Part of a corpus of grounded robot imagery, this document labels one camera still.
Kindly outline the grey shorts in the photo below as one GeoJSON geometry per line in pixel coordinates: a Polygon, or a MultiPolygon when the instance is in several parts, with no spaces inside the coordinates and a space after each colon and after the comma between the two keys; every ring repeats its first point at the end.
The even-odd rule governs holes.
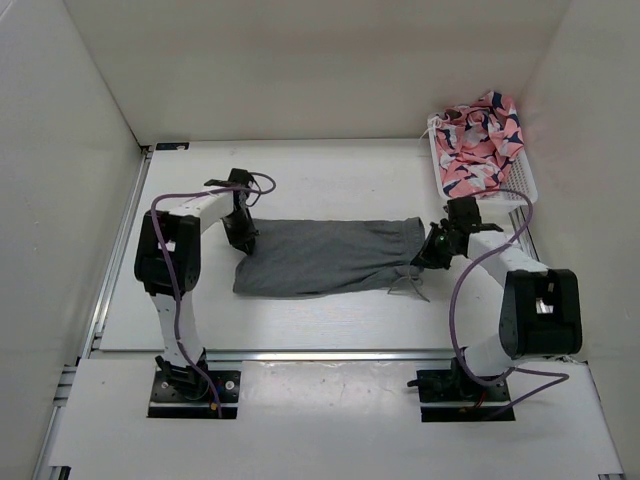
{"type": "Polygon", "coordinates": [[[405,220],[263,220],[254,252],[239,262],[233,292],[294,299],[391,289],[416,279],[412,264],[426,239],[418,217],[405,220]]]}

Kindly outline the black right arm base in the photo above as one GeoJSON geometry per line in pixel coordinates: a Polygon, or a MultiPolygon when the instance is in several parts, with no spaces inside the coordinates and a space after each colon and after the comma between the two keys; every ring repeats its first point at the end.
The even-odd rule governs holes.
{"type": "Polygon", "coordinates": [[[453,359],[448,368],[417,370],[406,384],[418,393],[422,423],[513,422],[515,413],[504,380],[484,386],[453,359]]]}

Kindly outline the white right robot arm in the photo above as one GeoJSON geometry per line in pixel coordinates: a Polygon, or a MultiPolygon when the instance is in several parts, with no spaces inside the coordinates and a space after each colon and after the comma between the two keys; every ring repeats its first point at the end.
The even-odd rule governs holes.
{"type": "Polygon", "coordinates": [[[578,353],[583,346],[579,285],[568,269],[553,269],[521,249],[521,225],[506,234],[485,222],[475,197],[448,201],[446,218],[431,226],[413,263],[425,269],[447,269],[456,256],[469,260],[451,294],[448,326],[454,349],[449,387],[470,400],[530,360],[578,353]],[[470,346],[457,337],[456,310],[466,278],[483,268],[503,289],[495,334],[470,346]]]}

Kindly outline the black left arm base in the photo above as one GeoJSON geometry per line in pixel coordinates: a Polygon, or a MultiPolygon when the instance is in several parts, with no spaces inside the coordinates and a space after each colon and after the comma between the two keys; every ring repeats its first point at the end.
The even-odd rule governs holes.
{"type": "Polygon", "coordinates": [[[203,361],[197,366],[174,367],[161,356],[151,387],[147,417],[156,419],[235,420],[241,390],[240,370],[210,370],[203,361]]]}

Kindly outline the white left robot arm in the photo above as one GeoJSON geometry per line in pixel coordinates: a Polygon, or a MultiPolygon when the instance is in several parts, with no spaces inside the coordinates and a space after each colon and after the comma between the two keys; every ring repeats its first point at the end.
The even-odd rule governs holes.
{"type": "Polygon", "coordinates": [[[207,366],[192,292],[201,275],[203,234],[221,224],[229,245],[243,254],[232,290],[245,297],[298,300],[419,287],[423,221],[266,220],[252,207],[272,193],[263,173],[234,168],[202,190],[156,197],[144,214],[134,276],[150,296],[164,352],[156,359],[168,385],[187,402],[204,400],[220,412],[222,385],[207,366]]]}

